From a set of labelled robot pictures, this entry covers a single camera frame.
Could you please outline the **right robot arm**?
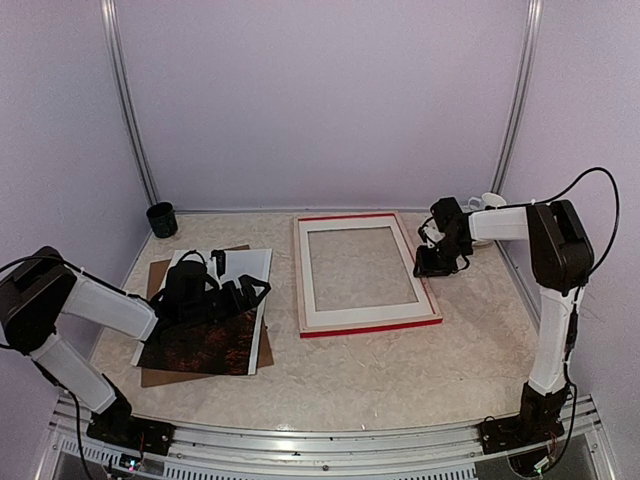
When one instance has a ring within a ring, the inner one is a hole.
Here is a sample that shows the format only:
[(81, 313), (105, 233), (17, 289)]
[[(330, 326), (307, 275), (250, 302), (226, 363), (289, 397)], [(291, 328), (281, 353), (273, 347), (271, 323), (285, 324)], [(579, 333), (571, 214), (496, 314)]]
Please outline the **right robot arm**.
[(541, 297), (533, 368), (523, 385), (519, 412), (487, 419), (479, 429), (489, 448), (561, 436), (560, 412), (570, 393), (568, 369), (579, 305), (594, 266), (593, 248), (572, 203), (534, 202), (465, 212), (455, 198), (446, 197), (431, 207), (418, 235), (422, 243), (413, 271), (417, 278), (461, 271), (458, 263), (468, 261), (476, 242), (527, 242)]

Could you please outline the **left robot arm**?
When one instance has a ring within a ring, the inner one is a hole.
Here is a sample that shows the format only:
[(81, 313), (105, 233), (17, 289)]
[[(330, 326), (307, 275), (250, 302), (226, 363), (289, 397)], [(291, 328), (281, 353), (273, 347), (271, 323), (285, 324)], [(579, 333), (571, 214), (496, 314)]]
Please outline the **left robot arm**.
[(2, 267), (5, 347), (28, 357), (92, 413), (115, 442), (140, 424), (126, 397), (65, 339), (58, 323), (79, 319), (137, 342), (133, 363), (165, 377), (249, 375), (256, 366), (262, 308), (271, 285), (265, 251), (185, 251), (144, 298), (99, 279), (52, 247)]

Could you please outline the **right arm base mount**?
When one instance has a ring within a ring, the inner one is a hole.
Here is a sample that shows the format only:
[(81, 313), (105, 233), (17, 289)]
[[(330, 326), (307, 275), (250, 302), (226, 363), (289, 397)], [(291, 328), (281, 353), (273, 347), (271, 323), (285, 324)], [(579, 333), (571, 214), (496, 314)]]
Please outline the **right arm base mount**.
[(565, 430), (560, 421), (526, 424), (515, 415), (500, 419), (487, 417), (478, 425), (478, 432), (483, 453), (489, 455), (548, 442), (561, 437)]

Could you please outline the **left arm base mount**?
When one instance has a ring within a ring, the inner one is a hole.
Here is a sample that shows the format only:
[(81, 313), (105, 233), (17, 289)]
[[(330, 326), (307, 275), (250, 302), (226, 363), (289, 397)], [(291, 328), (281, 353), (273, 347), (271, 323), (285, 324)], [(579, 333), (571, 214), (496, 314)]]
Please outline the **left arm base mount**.
[(139, 453), (167, 456), (175, 430), (176, 427), (171, 423), (135, 416), (107, 419), (93, 415), (87, 427), (87, 436)]

